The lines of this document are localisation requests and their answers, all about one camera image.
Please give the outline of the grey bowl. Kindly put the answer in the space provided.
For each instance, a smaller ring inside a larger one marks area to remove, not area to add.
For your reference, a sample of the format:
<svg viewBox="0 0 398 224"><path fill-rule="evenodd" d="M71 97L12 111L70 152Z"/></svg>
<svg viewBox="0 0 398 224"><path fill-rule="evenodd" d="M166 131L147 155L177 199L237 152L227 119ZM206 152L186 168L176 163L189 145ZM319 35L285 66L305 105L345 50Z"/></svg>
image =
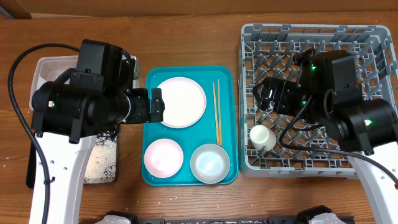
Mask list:
<svg viewBox="0 0 398 224"><path fill-rule="evenodd" d="M190 168L197 180L204 184L217 184L229 172L229 155L216 144L204 144L198 147L190 159Z"/></svg>

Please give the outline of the large white plate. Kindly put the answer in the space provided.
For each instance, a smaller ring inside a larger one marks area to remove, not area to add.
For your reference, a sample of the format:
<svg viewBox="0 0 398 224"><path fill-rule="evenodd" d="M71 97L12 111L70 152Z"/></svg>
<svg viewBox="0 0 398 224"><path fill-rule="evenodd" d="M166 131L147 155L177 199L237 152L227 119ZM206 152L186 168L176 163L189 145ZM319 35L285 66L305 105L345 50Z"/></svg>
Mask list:
<svg viewBox="0 0 398 224"><path fill-rule="evenodd" d="M169 128L187 128L195 124L206 109L206 95L194 80L173 77L158 86L165 104L162 124Z"/></svg>

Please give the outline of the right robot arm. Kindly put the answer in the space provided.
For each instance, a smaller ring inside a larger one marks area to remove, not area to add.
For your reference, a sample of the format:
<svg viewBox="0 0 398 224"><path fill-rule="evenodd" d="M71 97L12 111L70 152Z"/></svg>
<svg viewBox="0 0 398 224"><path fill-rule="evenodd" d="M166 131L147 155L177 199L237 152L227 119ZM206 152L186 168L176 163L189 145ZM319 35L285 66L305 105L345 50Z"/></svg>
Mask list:
<svg viewBox="0 0 398 224"><path fill-rule="evenodd" d="M280 134L282 147L338 153L357 173L377 223L397 223L397 113L383 99L364 100L354 56L345 50L293 56L301 74L296 81L266 77L252 93L261 110L273 105L293 120ZM286 144L284 136L303 119L325 127L339 149Z"/></svg>

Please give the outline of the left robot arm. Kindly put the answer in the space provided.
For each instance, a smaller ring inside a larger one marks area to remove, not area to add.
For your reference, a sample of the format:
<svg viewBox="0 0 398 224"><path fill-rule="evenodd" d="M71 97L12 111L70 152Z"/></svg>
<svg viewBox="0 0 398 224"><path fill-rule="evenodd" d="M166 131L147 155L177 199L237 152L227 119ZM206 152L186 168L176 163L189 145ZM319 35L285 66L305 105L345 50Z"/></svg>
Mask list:
<svg viewBox="0 0 398 224"><path fill-rule="evenodd" d="M77 223L83 182L99 134L120 124L159 123L160 88L134 88L134 62L122 48L84 40L76 66L32 97L32 129L41 147L29 221Z"/></svg>

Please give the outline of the pink bowl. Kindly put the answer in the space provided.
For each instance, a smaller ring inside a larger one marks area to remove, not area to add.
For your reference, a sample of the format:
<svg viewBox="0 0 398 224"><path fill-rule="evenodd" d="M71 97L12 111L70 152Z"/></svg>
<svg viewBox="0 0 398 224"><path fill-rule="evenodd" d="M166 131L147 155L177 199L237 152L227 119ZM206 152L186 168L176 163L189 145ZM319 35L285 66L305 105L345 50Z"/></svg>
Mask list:
<svg viewBox="0 0 398 224"><path fill-rule="evenodd" d="M158 178L175 175L182 167L184 155L180 145L171 139L158 139L152 142L144 153L144 166Z"/></svg>

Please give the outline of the white cup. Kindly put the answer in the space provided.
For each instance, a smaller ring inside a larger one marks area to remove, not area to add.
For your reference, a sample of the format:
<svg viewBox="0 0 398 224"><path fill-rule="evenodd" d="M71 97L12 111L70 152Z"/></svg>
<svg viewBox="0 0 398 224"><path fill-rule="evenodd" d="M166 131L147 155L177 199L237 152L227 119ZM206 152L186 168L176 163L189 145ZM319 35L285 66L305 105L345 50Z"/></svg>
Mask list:
<svg viewBox="0 0 398 224"><path fill-rule="evenodd" d="M249 132L249 138L254 148L258 151L260 151L263 147L267 151L272 150L277 141L274 132L261 124L251 128Z"/></svg>

